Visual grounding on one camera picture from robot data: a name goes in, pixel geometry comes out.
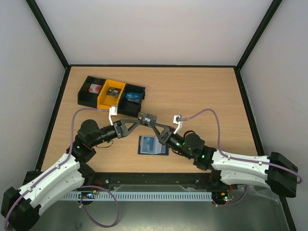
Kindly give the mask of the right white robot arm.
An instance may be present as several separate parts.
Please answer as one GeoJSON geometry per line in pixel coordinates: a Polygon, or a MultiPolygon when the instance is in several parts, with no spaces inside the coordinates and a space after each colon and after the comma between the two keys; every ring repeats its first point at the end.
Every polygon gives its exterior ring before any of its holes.
{"type": "Polygon", "coordinates": [[[284,197],[296,197],[298,168],[281,153],[272,152],[269,156],[224,153],[206,146],[194,131],[180,136],[173,127],[158,123],[150,126],[161,144],[192,159],[198,169],[218,171],[210,176],[214,188],[219,189],[225,184],[254,185],[269,188],[284,197]]]}

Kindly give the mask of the blue card holder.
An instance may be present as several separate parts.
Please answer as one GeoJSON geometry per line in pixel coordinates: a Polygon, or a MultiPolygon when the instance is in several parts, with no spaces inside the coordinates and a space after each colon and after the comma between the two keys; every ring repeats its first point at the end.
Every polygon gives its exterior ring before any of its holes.
{"type": "Polygon", "coordinates": [[[169,146],[162,145],[156,136],[139,136],[138,154],[169,155],[169,146]]]}

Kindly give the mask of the black VIP card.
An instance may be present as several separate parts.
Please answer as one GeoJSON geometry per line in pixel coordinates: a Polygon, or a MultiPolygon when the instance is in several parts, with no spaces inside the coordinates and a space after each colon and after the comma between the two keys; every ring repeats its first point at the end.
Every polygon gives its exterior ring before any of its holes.
{"type": "Polygon", "coordinates": [[[157,121],[157,116],[149,114],[149,113],[138,113],[138,120],[140,124],[146,127],[150,127],[152,124],[155,124],[157,121]]]}

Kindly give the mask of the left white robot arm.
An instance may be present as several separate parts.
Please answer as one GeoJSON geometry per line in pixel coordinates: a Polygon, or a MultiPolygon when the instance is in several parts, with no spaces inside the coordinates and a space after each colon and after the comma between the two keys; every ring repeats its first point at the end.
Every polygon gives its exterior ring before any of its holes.
{"type": "Polygon", "coordinates": [[[77,188],[91,187],[95,171],[87,164],[96,154],[94,147],[128,136],[140,122],[118,120],[103,128],[95,120],[84,121],[75,140],[51,167],[21,186],[10,187],[3,195],[0,213],[7,231],[28,231],[51,205],[77,188]]]}

